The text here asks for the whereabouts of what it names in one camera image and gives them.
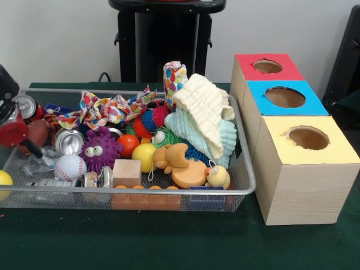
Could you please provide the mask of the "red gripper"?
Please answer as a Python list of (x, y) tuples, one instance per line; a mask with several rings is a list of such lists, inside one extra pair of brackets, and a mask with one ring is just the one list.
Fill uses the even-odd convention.
[(13, 114), (10, 119), (1, 124), (1, 145), (4, 147), (15, 147), (20, 144), (20, 152), (24, 155), (33, 154), (41, 159), (42, 150), (34, 142), (27, 139), (29, 128), (23, 121), (21, 113)]

